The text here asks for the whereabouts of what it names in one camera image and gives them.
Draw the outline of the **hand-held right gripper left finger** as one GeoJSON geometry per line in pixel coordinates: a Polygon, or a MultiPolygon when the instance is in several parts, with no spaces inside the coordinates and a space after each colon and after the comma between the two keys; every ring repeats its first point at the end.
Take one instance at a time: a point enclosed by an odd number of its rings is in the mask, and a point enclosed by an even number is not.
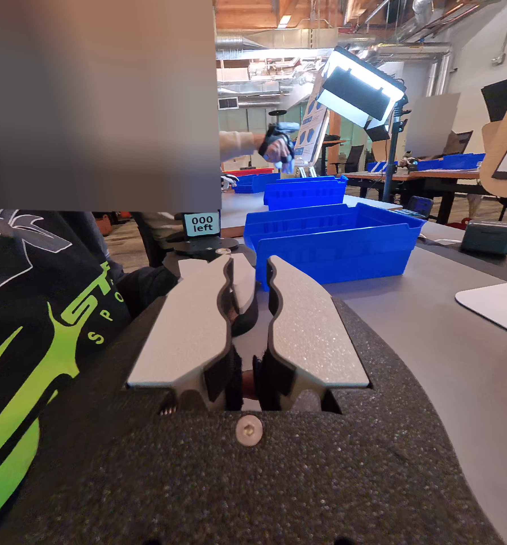
{"type": "Polygon", "coordinates": [[[229,255],[187,273],[166,296],[126,385],[195,391],[209,410],[233,410],[229,255]]]}

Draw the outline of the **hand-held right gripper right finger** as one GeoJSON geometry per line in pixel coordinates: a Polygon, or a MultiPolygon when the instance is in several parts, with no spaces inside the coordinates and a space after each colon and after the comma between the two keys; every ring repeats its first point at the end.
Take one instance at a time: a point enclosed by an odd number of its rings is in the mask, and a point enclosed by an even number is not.
{"type": "Polygon", "coordinates": [[[367,372],[331,295],[281,257],[267,260],[269,410],[292,410],[304,392],[320,408],[332,390],[363,390],[367,372]]]}

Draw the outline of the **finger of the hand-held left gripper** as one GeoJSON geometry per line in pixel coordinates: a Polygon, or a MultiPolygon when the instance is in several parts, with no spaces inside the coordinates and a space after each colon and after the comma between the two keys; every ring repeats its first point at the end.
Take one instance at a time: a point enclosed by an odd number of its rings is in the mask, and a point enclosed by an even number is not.
{"type": "Polygon", "coordinates": [[[186,259],[179,261],[178,264],[180,271],[179,282],[214,282],[224,276],[224,257],[218,257],[211,262],[186,259]]]}
{"type": "Polygon", "coordinates": [[[231,336],[238,337],[249,332],[258,320],[256,271],[243,253],[231,255],[233,280],[231,292],[238,320],[231,325],[231,336]]]}

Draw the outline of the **person's left forearm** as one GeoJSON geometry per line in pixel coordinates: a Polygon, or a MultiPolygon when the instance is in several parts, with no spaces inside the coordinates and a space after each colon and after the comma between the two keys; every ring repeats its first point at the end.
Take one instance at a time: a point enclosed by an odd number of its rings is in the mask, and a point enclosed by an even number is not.
{"type": "Polygon", "coordinates": [[[124,299],[131,319],[135,319],[158,297],[167,296],[178,282],[178,276],[164,266],[144,267],[121,275],[116,288],[124,299]]]}

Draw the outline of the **instruction poster on stand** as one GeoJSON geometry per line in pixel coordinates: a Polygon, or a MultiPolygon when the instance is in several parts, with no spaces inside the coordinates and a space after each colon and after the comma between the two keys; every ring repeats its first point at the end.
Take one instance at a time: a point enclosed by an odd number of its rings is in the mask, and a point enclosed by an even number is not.
{"type": "Polygon", "coordinates": [[[327,107],[318,102],[322,91],[323,74],[319,70],[314,80],[313,89],[308,99],[301,127],[295,141],[295,167],[313,167],[322,151],[329,112],[327,107]]]}

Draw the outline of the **person's black printed shirt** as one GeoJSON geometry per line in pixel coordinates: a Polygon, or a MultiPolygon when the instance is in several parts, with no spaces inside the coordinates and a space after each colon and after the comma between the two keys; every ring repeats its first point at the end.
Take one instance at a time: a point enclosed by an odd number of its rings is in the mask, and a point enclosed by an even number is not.
{"type": "Polygon", "coordinates": [[[0,522],[40,414],[131,322],[92,213],[0,209],[0,522]]]}

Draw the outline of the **small black charging dock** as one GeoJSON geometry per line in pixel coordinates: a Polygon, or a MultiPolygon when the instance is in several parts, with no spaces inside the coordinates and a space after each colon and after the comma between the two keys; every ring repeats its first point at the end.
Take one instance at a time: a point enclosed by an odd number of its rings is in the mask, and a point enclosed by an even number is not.
{"type": "Polygon", "coordinates": [[[403,212],[413,217],[427,220],[433,208],[433,200],[426,197],[412,196],[408,207],[403,212]]]}

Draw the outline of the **black light stand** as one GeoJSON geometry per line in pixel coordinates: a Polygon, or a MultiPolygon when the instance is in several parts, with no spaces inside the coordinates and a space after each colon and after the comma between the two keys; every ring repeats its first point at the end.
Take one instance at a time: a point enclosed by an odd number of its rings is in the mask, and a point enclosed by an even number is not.
{"type": "Polygon", "coordinates": [[[405,94],[400,100],[398,100],[393,109],[393,115],[391,119],[391,131],[390,131],[390,148],[387,154],[386,161],[386,171],[385,171],[385,182],[382,195],[382,201],[389,203],[393,202],[391,186],[393,182],[393,175],[396,171],[396,148],[397,141],[400,132],[402,131],[402,121],[401,116],[403,115],[403,109],[408,103],[407,95],[405,94]]]}

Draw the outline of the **white document stand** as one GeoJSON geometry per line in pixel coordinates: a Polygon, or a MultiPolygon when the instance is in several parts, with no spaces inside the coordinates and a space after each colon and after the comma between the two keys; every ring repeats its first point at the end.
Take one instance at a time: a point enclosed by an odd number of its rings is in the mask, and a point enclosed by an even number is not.
{"type": "Polygon", "coordinates": [[[454,298],[463,307],[507,330],[507,283],[463,290],[454,298]]]}

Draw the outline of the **black charging case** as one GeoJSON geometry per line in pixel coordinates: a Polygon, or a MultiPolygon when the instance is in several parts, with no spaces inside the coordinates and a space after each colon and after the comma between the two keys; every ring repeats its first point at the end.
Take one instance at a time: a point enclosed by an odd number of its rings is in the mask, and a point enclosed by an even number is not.
{"type": "Polygon", "coordinates": [[[460,250],[500,257],[507,255],[507,223],[472,220],[464,231],[460,250]]]}

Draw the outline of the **wooden office table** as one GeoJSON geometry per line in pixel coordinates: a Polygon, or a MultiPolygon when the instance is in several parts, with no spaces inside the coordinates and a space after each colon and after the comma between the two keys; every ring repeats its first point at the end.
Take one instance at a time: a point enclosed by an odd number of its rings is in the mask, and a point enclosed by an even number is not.
{"type": "MultiPolygon", "coordinates": [[[[374,181],[383,181],[386,179],[386,173],[382,172],[354,172],[346,173],[346,177],[358,178],[358,179],[369,179],[374,181]]],[[[467,180],[479,180],[480,172],[477,170],[444,170],[444,169],[430,169],[427,171],[413,171],[413,172],[404,172],[404,173],[395,173],[393,174],[394,181],[408,181],[412,179],[426,179],[426,178],[437,178],[437,179],[467,179],[467,180]]]]}

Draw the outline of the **studio LED light panel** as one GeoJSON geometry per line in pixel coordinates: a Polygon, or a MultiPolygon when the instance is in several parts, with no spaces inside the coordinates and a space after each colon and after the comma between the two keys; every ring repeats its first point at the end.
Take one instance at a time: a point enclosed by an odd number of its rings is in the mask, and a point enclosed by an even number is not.
{"type": "Polygon", "coordinates": [[[385,125],[395,106],[408,103],[404,83],[341,46],[322,69],[316,100],[365,130],[385,125]]]}

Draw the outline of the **black computer monitor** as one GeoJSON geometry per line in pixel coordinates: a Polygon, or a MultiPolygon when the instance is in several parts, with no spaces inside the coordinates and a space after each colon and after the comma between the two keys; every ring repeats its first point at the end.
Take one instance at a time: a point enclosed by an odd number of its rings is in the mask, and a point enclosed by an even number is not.
{"type": "Polygon", "coordinates": [[[501,121],[507,113],[507,79],[481,89],[489,114],[489,121],[501,121]]]}

